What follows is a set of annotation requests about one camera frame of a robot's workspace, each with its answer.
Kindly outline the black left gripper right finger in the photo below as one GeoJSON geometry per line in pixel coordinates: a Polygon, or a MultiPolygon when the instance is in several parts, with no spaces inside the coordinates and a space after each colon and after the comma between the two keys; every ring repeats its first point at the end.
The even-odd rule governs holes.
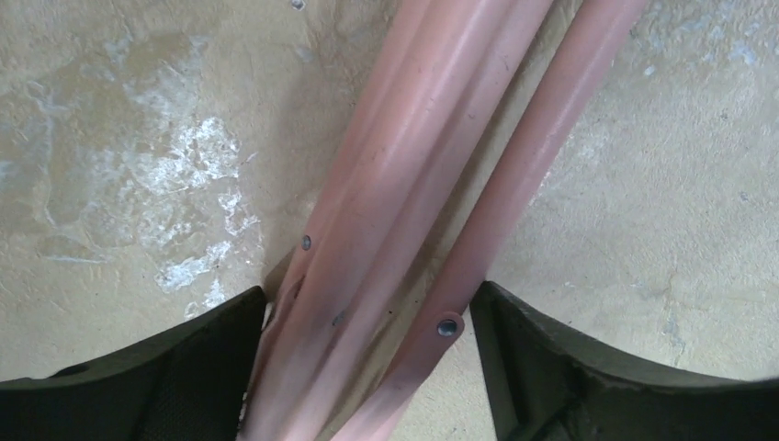
{"type": "Polygon", "coordinates": [[[501,440],[778,437],[776,379],[725,379],[631,355],[492,282],[470,313],[501,440]]]}

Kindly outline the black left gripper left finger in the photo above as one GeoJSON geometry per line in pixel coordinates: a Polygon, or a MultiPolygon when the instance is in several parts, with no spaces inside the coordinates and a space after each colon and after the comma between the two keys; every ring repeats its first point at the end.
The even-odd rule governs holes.
{"type": "Polygon", "coordinates": [[[2,439],[233,440],[265,305],[252,287],[106,356],[2,382],[2,439]]]}

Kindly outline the pink folding music stand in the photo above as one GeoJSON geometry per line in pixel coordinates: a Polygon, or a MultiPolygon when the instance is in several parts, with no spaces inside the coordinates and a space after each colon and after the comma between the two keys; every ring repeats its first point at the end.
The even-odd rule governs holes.
{"type": "MultiPolygon", "coordinates": [[[[390,436],[644,6],[576,11],[388,370],[336,439],[390,436]]],[[[240,439],[322,432],[549,9],[401,3],[279,287],[240,439]]]]}

